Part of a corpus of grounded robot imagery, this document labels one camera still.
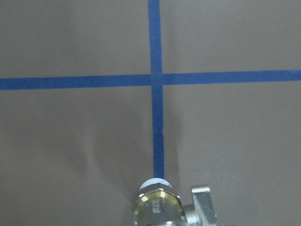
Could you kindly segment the brass PPR valve white ends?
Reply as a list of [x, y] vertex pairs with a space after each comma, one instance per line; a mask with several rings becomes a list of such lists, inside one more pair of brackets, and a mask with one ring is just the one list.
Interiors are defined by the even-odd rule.
[[208, 186], [192, 186], [193, 203], [182, 205], [180, 196], [162, 178], [151, 178], [139, 188], [132, 211], [135, 226], [215, 226], [211, 190]]

